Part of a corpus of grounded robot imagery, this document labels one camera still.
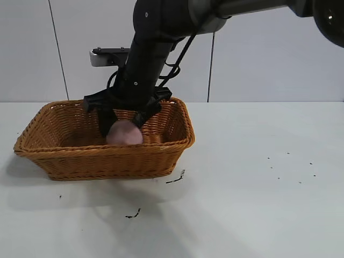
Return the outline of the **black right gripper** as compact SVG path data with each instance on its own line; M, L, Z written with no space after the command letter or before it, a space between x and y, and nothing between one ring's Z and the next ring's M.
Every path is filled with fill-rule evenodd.
M112 125L118 120L113 109L136 111L131 122L136 127L143 127L151 117L161 111L160 102L170 100L171 96L172 92L169 88L155 87L149 100L122 100L113 95L110 89L105 89L93 95L84 96L83 106L86 112L97 109L99 131L103 137L106 137Z

